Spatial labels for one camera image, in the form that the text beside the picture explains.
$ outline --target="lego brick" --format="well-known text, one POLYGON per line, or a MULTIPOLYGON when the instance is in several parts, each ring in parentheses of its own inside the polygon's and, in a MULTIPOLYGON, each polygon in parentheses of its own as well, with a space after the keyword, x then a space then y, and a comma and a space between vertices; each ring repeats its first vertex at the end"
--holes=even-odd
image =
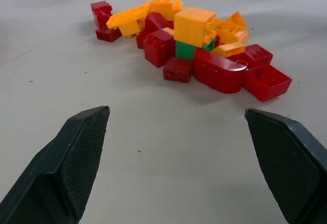
POLYGON ((247 46, 241 54, 229 56, 232 61, 243 60, 248 63, 248 68, 254 68, 259 65, 268 65, 273 55, 258 44, 247 46))
POLYGON ((138 49, 143 49, 143 41, 146 36, 149 34, 148 31, 143 29, 137 36, 136 36, 136 44, 138 49))
POLYGON ((157 68, 164 66, 167 59, 175 55, 174 38, 163 30, 149 33, 143 47, 145 58, 157 68))
POLYGON ((119 29, 101 27, 96 30, 97 38, 102 41, 114 42, 122 36, 119 29))
POLYGON ((174 20, 176 13, 183 8, 183 2, 180 0, 154 0, 150 12, 160 13, 166 20, 174 20))
POLYGON ((175 15, 174 38, 176 41, 202 48, 216 37, 217 24, 215 12, 185 8, 175 15))
POLYGON ((163 31, 167 32, 168 34, 174 36, 175 31, 169 27, 163 28, 163 31))
POLYGON ((265 102, 287 92, 292 79, 271 65, 247 71, 245 88, 258 100, 265 102))
POLYGON ((177 41, 175 56, 183 59, 194 59, 194 53, 196 48, 196 46, 177 41))
POLYGON ((96 10, 94 12, 94 16, 95 16, 95 23, 97 28, 101 28, 103 26, 106 26, 106 23, 110 19, 111 14, 105 13, 104 11, 101 10, 96 10))
POLYGON ((176 47, 175 47, 175 40, 173 35, 163 30, 158 30, 150 34, 154 36, 155 39, 160 40, 164 45, 167 46, 168 57, 175 56, 176 47))
POLYGON ((245 82, 246 66, 198 48, 195 51, 194 77, 219 92, 234 94, 245 82))
POLYGON ((240 12, 234 13, 230 19, 235 22, 236 24, 243 26, 245 29, 247 29, 247 24, 244 20, 244 18, 241 16, 240 12))
POLYGON ((98 2, 98 3, 92 3, 91 4, 91 9, 92 9, 92 12, 100 10, 100 11, 102 11, 104 13, 107 13, 107 14, 111 15, 112 6, 109 3, 105 2, 105 1, 102 1, 102 2, 98 2))
POLYGON ((168 27, 169 27, 170 29, 174 29, 174 21, 173 21, 173 20, 169 20, 169 21, 168 21, 168 27))
POLYGON ((211 52, 218 54, 222 57, 229 57, 231 55, 240 54, 245 51, 245 45, 241 42, 234 42, 230 44, 224 44, 216 47, 211 52))
POLYGON ((150 13, 145 19, 145 29, 157 31, 168 27, 169 22, 160 13, 150 13))
POLYGON ((119 28, 123 36, 131 37, 141 32, 149 13, 151 2, 114 14, 107 22, 108 28, 119 28))
POLYGON ((193 62, 187 59, 170 57, 163 68, 163 78, 169 81, 187 83, 191 79, 193 62))

